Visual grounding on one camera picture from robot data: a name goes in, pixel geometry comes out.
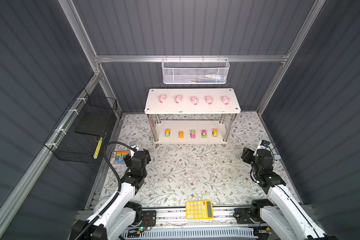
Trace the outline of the green orange mixer truck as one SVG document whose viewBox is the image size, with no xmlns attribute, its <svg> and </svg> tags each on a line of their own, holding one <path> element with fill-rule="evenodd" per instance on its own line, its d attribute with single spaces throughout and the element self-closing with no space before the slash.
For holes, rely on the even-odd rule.
<svg viewBox="0 0 360 240">
<path fill-rule="evenodd" d="M 165 130 L 165 137 L 169 138 L 171 136 L 171 130 L 170 129 L 166 129 Z"/>
</svg>

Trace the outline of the pink green toy truck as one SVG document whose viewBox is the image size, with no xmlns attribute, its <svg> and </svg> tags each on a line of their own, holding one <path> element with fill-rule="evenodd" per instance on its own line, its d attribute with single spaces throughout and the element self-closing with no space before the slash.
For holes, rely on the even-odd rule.
<svg viewBox="0 0 360 240">
<path fill-rule="evenodd" d="M 196 138 L 196 132 L 195 132 L 195 130 L 191 130 L 190 136 L 191 136 L 191 139 L 195 139 L 195 138 Z"/>
</svg>

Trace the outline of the pink pig toy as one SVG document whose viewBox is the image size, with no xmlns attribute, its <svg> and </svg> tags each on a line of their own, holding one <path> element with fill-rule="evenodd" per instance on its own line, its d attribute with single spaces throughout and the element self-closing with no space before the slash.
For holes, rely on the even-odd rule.
<svg viewBox="0 0 360 240">
<path fill-rule="evenodd" d="M 166 101 L 166 95 L 159 96 L 159 102 L 164 103 Z"/>
<path fill-rule="evenodd" d="M 199 100 L 198 100 L 197 97 L 192 97 L 192 98 L 191 98 L 191 101 L 192 101 L 192 104 L 193 104 L 193 105 L 197 105 L 198 102 L 199 102 Z"/>
<path fill-rule="evenodd" d="M 226 97 L 226 96 L 224 96 L 224 97 L 222 98 L 222 102 L 223 102 L 224 105 L 228 105 L 228 104 L 229 104 L 229 101 L 230 101 L 230 99 L 229 99 L 228 97 Z"/>
<path fill-rule="evenodd" d="M 182 96 L 181 95 L 176 96 L 175 97 L 175 102 L 176 102 L 176 104 L 181 103 L 182 102 Z"/>
<path fill-rule="evenodd" d="M 210 97 L 210 96 L 207 96 L 207 97 L 206 97 L 206 103 L 207 103 L 208 105 L 211 105 L 211 104 L 213 103 L 213 98 Z"/>
</svg>

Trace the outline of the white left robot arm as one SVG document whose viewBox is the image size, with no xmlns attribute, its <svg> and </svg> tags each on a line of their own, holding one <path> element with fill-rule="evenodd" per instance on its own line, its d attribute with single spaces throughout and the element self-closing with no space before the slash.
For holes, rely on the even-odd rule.
<svg viewBox="0 0 360 240">
<path fill-rule="evenodd" d="M 120 180 L 120 187 L 106 203 L 85 221 L 77 221 L 70 240 L 116 240 L 130 226 L 138 226 L 143 218 L 142 205 L 132 202 L 147 176 L 151 161 L 148 150 L 137 151 L 128 160 L 130 171 Z"/>
</svg>

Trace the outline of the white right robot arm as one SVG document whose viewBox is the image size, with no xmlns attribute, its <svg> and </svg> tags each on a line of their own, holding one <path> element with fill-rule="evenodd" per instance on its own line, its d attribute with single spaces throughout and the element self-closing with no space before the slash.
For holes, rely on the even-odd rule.
<svg viewBox="0 0 360 240">
<path fill-rule="evenodd" d="M 255 151 L 244 148 L 241 158 L 251 166 L 251 179 L 268 196 L 252 201 L 249 217 L 253 222 L 266 223 L 281 240 L 337 239 L 314 222 L 295 200 L 284 180 L 273 171 L 271 151 L 262 146 Z"/>
</svg>

